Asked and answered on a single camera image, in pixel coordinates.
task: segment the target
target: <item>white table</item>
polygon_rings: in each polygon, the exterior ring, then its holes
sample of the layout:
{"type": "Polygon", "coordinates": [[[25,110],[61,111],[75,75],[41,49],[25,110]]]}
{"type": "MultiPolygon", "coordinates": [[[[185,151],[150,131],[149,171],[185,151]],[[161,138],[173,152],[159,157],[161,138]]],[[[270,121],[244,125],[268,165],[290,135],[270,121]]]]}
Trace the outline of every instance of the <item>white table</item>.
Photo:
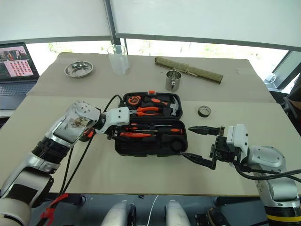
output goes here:
{"type": "MultiPolygon", "coordinates": [[[[275,103],[248,60],[167,58],[224,75],[219,85],[183,74],[180,87],[174,92],[181,100],[275,103]]],[[[167,92],[165,77],[168,69],[156,66],[154,60],[154,56],[129,56],[130,72],[120,76],[112,71],[107,55],[61,53],[41,75],[29,95],[111,98],[128,92],[167,92]],[[65,67],[78,60],[91,62],[94,66],[92,73],[80,79],[66,76],[65,67]]]]}
{"type": "MultiPolygon", "coordinates": [[[[48,128],[75,100],[89,101],[104,108],[109,99],[77,97],[29,96],[0,132],[0,184],[43,138],[48,128]]],[[[280,105],[272,103],[182,101],[181,120],[186,128],[197,125],[213,127],[244,123],[248,129],[249,145],[272,145],[286,157],[287,169],[300,168],[299,134],[280,105]],[[212,109],[208,118],[197,115],[197,108],[212,109]]],[[[209,157],[214,136],[202,136],[190,131],[188,152],[209,157]]],[[[87,143],[78,142],[74,148],[71,169],[77,164],[87,143]]],[[[67,157],[53,175],[51,192],[58,192],[63,179],[67,157]]],[[[197,195],[258,195],[255,183],[242,178],[225,162],[217,162],[216,170],[196,165],[182,156],[138,158],[120,156],[114,141],[97,134],[70,187],[70,193],[93,194],[197,194],[197,195]]]]}

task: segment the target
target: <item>laptop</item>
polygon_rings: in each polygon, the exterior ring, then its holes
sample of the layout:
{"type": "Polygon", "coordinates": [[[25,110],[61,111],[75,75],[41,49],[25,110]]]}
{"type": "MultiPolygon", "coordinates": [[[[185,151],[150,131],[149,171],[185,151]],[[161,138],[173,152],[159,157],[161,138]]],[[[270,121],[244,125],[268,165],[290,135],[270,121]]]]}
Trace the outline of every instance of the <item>laptop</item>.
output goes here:
{"type": "Polygon", "coordinates": [[[16,109],[38,78],[24,42],[0,44],[0,110],[16,109]]]}

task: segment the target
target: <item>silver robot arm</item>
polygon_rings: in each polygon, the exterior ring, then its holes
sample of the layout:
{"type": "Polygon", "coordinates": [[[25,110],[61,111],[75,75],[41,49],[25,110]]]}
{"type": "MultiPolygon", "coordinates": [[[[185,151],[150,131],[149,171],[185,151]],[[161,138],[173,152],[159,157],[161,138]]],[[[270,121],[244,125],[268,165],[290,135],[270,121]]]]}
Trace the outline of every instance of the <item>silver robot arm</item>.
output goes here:
{"type": "MultiPolygon", "coordinates": [[[[263,177],[272,171],[277,173],[287,172],[285,157],[272,146],[248,146],[248,132],[244,124],[230,126],[226,137],[223,136],[224,127],[213,128],[195,126],[189,130],[202,135],[215,135],[215,144],[211,147],[210,157],[181,153],[190,161],[215,169],[217,160],[229,162],[231,166],[245,167],[253,172],[254,176],[263,177]]],[[[270,180],[255,180],[261,201],[265,206],[269,225],[301,225],[301,209],[297,185],[294,180],[286,177],[270,180]]]]}
{"type": "Polygon", "coordinates": [[[94,127],[98,133],[106,133],[110,126],[128,123],[127,107],[101,113],[84,101],[73,103],[4,182],[0,193],[0,225],[29,224],[30,208],[40,205],[48,194],[54,182],[51,174],[85,129],[94,127]]]}

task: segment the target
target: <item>red cable tie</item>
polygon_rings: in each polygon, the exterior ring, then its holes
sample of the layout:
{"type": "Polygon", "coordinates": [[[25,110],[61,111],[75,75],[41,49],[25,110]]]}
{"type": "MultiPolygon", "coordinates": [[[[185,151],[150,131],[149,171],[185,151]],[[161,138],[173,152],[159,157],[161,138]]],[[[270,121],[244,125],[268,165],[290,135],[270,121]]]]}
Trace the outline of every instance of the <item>red cable tie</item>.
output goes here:
{"type": "Polygon", "coordinates": [[[91,131],[87,137],[91,138],[93,134],[94,134],[94,131],[91,131]]]}
{"type": "MultiPolygon", "coordinates": [[[[49,206],[52,206],[67,197],[68,197],[68,193],[64,193],[64,194],[58,196],[55,200],[53,200],[53,202],[49,206]]],[[[49,219],[47,226],[50,226],[52,224],[52,222],[54,220],[54,212],[55,212],[55,208],[49,207],[49,208],[46,208],[46,210],[41,214],[41,216],[40,216],[41,219],[43,219],[43,218],[49,219]]]]}

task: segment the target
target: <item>orange handle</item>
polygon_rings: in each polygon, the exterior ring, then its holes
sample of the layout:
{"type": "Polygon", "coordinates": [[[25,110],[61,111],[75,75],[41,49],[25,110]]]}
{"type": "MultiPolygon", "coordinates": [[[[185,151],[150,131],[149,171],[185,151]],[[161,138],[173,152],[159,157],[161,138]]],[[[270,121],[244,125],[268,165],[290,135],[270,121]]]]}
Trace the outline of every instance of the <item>orange handle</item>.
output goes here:
{"type": "Polygon", "coordinates": [[[154,103],[163,103],[164,105],[168,105],[168,102],[163,102],[163,101],[161,101],[161,100],[159,100],[159,99],[156,99],[156,98],[152,98],[152,99],[150,99],[152,102],[154,102],[154,103]]]}
{"type": "Polygon", "coordinates": [[[125,136],[125,137],[134,137],[134,138],[151,137],[152,136],[152,134],[148,134],[148,133],[131,133],[131,132],[121,132],[120,135],[125,136]]]}
{"type": "Polygon", "coordinates": [[[158,107],[138,107],[137,112],[146,112],[146,111],[159,111],[158,107]]]}
{"type": "Polygon", "coordinates": [[[148,128],[149,126],[147,124],[131,123],[129,127],[126,129],[136,130],[136,129],[148,129],[148,128]]]}
{"type": "Polygon", "coordinates": [[[144,116],[144,115],[157,115],[158,113],[147,114],[147,113],[144,113],[144,112],[137,112],[136,114],[137,114],[137,116],[144,116]]]}
{"type": "Polygon", "coordinates": [[[174,134],[174,135],[179,135],[179,134],[183,134],[183,130],[182,129],[176,129],[176,128],[159,128],[158,129],[158,133],[166,133],[166,134],[174,134]]]}

